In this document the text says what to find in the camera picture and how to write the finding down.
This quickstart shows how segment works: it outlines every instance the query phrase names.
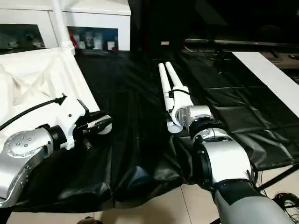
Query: white surface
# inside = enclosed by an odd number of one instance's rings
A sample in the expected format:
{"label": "white surface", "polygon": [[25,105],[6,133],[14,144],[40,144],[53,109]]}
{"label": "white surface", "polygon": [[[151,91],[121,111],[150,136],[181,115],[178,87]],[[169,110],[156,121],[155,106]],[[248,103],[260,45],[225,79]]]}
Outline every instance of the white surface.
{"label": "white surface", "polygon": [[[107,14],[88,14],[88,13],[69,13],[64,12],[64,21],[69,27],[93,27],[93,28],[115,28],[118,29],[118,48],[119,50],[130,50],[130,16],[107,15]],[[49,12],[53,22],[53,28],[57,33],[57,26],[53,12]]]}
{"label": "white surface", "polygon": [[211,162],[213,184],[227,179],[248,180],[250,161],[243,147],[236,141],[202,143]]}
{"label": "white surface", "polygon": [[[14,83],[13,89],[2,93],[1,101],[10,98],[12,104],[0,111],[0,124],[39,103],[61,97],[62,93],[81,99],[91,112],[99,108],[69,49],[44,49],[0,56],[5,69],[1,76]],[[56,124],[58,104],[39,108],[16,120],[0,133],[1,144],[18,131],[30,130],[42,124]]]}
{"label": "white surface", "polygon": [[37,25],[46,48],[55,48],[58,46],[48,12],[0,9],[0,24]]}
{"label": "white surface", "polygon": [[[189,89],[186,86],[174,86],[172,90],[184,90],[189,92]],[[171,119],[176,125],[182,126],[177,117],[178,110],[187,106],[192,106],[193,102],[191,101],[190,96],[184,92],[175,91],[173,92],[173,96],[174,108],[171,112]]]}
{"label": "white surface", "polygon": [[[128,0],[60,0],[65,12],[131,15]],[[2,0],[1,9],[53,11],[51,0]]]}
{"label": "white surface", "polygon": [[233,52],[294,114],[299,117],[299,85],[257,52]]}

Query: black tarp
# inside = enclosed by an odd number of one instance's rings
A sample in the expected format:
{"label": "black tarp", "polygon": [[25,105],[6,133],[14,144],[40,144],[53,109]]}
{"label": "black tarp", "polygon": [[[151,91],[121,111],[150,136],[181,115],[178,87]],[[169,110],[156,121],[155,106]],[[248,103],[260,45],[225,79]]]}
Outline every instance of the black tarp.
{"label": "black tarp", "polygon": [[35,168],[15,211],[129,208],[194,184],[190,138],[167,131],[160,62],[172,63],[194,104],[212,109],[259,170],[298,161],[299,119],[232,54],[85,50],[76,60],[113,129]]}

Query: white cabinet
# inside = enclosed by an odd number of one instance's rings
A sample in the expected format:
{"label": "white cabinet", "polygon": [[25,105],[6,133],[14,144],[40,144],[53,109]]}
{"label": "white cabinet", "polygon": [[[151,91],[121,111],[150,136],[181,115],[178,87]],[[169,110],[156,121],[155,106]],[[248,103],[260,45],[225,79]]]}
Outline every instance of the white cabinet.
{"label": "white cabinet", "polygon": [[19,43],[20,47],[23,47],[24,44],[26,45],[26,37],[32,39],[39,38],[46,48],[57,47],[48,12],[0,9],[1,48],[8,46],[9,42],[21,42]]}
{"label": "white cabinet", "polygon": [[[101,38],[103,49],[115,46],[114,49],[130,50],[128,0],[61,0],[61,5],[74,40],[87,45],[86,48],[95,48],[95,42]],[[46,48],[58,47],[59,35],[52,10],[51,0],[0,1],[0,48],[18,38],[26,42],[28,33],[41,39]],[[88,46],[88,38],[94,45]]]}

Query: white pipe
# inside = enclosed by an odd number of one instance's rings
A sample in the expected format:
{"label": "white pipe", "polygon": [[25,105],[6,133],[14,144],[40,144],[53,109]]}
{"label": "white pipe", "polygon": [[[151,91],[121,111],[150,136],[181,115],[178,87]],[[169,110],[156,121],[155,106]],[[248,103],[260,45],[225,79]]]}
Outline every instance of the white pipe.
{"label": "white pipe", "polygon": [[57,23],[58,34],[60,42],[58,43],[62,48],[70,48],[73,55],[75,55],[75,49],[71,42],[69,31],[64,23],[63,13],[61,11],[59,0],[52,0],[53,11]]}

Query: cable connector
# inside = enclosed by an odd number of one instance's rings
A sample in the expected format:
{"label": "cable connector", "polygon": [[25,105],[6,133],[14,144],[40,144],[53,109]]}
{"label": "cable connector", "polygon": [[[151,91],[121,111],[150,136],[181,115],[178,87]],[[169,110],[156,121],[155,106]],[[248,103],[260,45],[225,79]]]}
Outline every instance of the cable connector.
{"label": "cable connector", "polygon": [[169,98],[174,98],[174,93],[173,93],[173,91],[168,91],[168,95],[169,95]]}
{"label": "cable connector", "polygon": [[64,102],[65,98],[67,98],[66,95],[64,95],[64,94],[62,94],[62,95],[63,95],[63,96],[60,97],[60,98],[55,98],[55,99],[54,99],[54,102],[57,103],[57,104],[59,104],[59,105],[61,105],[61,104]]}

